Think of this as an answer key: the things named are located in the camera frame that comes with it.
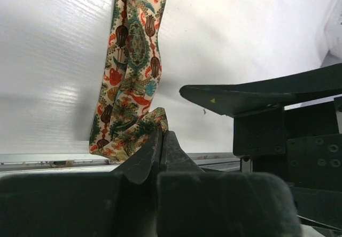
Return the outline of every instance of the white corrugated panel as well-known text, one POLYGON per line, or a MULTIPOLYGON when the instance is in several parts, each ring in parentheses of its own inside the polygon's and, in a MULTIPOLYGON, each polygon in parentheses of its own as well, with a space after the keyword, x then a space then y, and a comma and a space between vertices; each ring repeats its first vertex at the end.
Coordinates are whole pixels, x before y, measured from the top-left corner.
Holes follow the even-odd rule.
MULTIPOLYGON (((159 34, 166 108, 186 152, 230 152, 232 120, 183 100, 194 83, 311 70, 333 0, 168 0, 159 34)), ((112 0, 0 0, 0 154, 87 154, 112 0)))

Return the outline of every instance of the metal plate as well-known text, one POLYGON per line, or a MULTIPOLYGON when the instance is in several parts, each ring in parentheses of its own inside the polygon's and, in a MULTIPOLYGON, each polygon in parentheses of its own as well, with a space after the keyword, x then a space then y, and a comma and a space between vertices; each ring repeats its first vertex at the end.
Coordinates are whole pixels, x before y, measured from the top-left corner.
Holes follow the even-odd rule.
POLYGON ((298 215, 342 229, 342 193, 290 187, 298 215))
POLYGON ((234 119, 235 156, 285 153, 283 108, 234 119))
POLYGON ((342 135, 288 140, 287 163, 296 187, 342 192, 342 135))
POLYGON ((286 139, 338 134, 334 102, 286 110, 285 129, 286 139))

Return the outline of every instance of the screw hole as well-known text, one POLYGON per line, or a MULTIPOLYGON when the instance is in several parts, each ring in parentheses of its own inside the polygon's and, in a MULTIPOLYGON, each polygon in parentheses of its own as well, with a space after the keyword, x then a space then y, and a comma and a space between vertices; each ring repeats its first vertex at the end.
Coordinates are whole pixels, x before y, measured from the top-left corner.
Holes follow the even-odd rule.
POLYGON ((336 144, 332 144, 328 146, 328 150, 330 152, 337 152, 338 151, 338 146, 336 144))
POLYGON ((298 166, 298 161, 295 159, 291 160, 291 166, 293 167, 298 166))
POLYGON ((317 139, 315 140, 315 143, 316 143, 317 145, 322 145, 322 144, 324 143, 324 141, 323 141, 322 138, 317 138, 317 139))
POLYGON ((277 153, 280 153, 280 152, 282 152, 282 150, 283 150, 283 149, 282 149, 282 147, 281 147, 281 146, 277 146, 277 147, 276 147, 276 152, 277 152, 277 153))
POLYGON ((317 161, 318 165, 319 166, 326 166, 327 165, 327 161, 323 158, 320 158, 318 161, 317 161))
POLYGON ((332 166, 332 167, 340 167, 341 166, 341 161, 339 161, 338 159, 332 159, 331 161, 330 161, 330 165, 332 166))

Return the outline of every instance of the paisley scarf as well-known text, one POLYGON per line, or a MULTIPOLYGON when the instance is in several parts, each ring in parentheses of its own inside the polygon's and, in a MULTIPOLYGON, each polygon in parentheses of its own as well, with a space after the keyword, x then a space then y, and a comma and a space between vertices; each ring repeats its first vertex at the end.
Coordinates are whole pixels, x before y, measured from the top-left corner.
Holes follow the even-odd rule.
POLYGON ((153 129, 168 128, 165 111, 149 112, 161 76, 158 30, 166 0, 115 0, 91 154, 124 162, 153 129))

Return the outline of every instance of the black metal bracket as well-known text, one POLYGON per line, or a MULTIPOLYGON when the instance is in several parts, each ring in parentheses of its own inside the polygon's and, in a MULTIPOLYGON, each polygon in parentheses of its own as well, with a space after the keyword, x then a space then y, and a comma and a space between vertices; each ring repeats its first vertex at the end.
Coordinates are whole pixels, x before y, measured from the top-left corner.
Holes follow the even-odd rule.
POLYGON ((234 118, 234 155, 242 172, 268 172, 292 190, 302 223, 342 229, 342 64, 241 85, 192 85, 181 95, 234 118))

